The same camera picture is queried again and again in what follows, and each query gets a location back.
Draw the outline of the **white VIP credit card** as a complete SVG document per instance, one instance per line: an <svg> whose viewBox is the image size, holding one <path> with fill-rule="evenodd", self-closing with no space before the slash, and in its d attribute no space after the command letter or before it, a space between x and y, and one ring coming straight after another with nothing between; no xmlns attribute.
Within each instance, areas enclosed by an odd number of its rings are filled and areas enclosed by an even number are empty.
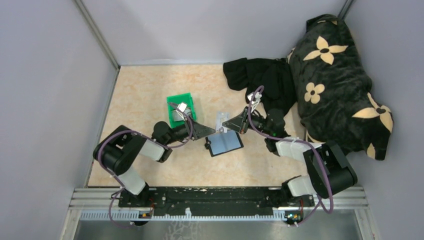
<svg viewBox="0 0 424 240"><path fill-rule="evenodd" d="M228 121L230 114L228 112L218 111L215 119L215 131L217 133L227 133L228 128L223 125L224 122Z"/></svg>

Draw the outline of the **green plastic bin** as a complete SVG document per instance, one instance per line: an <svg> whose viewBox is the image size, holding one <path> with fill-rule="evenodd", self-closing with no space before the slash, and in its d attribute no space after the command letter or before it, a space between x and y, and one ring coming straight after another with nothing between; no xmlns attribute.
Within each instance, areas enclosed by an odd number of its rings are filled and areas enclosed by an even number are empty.
<svg viewBox="0 0 424 240"><path fill-rule="evenodd" d="M183 125L184 120L182 115L177 109L184 110L184 113L191 117L193 120L197 120L197 114L195 111L194 101L192 95L188 93L172 95L166 97L168 107L168 118L172 128Z"/></svg>

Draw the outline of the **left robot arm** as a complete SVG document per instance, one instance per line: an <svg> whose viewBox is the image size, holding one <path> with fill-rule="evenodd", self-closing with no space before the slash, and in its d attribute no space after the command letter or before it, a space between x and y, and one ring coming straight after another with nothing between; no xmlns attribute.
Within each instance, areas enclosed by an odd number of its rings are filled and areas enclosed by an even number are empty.
<svg viewBox="0 0 424 240"><path fill-rule="evenodd" d="M137 131L120 125L93 151L93 158L130 193L130 200L138 207L149 203L148 184L133 167L138 155L153 161L165 162L173 149L189 140L199 140L216 133L214 128L200 124L191 117L182 125L171 127L165 121L157 122L149 138Z"/></svg>

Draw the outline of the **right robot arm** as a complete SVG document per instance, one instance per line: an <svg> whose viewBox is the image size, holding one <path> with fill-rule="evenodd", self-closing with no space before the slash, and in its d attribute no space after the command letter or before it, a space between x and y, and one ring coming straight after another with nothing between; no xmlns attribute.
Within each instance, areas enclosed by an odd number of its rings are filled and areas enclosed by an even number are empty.
<svg viewBox="0 0 424 240"><path fill-rule="evenodd" d="M230 130L244 134L258 130L266 135L269 152L300 161L306 165L306 175L295 176L282 183L281 199L287 206L295 206L302 196L318 195L329 199L331 194L342 192L358 182L357 175L341 148L334 141L312 143L290 136L285 130L283 112L270 110L266 116L258 111L243 111L222 123Z"/></svg>

